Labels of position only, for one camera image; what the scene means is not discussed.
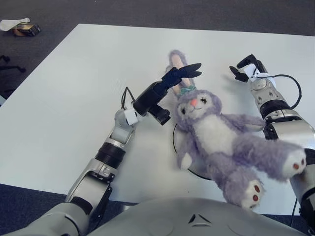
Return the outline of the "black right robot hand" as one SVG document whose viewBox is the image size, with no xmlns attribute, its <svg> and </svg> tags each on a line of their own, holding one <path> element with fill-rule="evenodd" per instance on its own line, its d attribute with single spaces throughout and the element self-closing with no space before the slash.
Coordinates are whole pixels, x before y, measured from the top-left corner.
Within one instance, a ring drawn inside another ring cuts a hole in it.
<svg viewBox="0 0 315 236">
<path fill-rule="evenodd" d="M 236 80 L 245 83 L 248 80 L 251 80 L 252 82 L 255 81 L 260 73 L 267 73 L 263 63 L 253 54 L 242 59 L 236 67 L 230 66 L 229 69 L 234 74 Z"/>
</svg>

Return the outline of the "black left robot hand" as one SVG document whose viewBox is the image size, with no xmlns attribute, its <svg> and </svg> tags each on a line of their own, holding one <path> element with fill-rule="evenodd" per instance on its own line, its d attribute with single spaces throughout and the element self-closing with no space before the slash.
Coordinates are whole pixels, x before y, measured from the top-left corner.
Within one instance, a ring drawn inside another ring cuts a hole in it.
<svg viewBox="0 0 315 236">
<path fill-rule="evenodd" d="M 198 69 L 201 63 L 184 66 L 180 69 L 171 68 L 160 81 L 152 83 L 133 103 L 135 111 L 141 116 L 150 113 L 161 125 L 170 120 L 170 112 L 158 103 L 167 95 L 169 88 L 179 84 L 183 78 L 195 78 L 201 75 Z"/>
</svg>

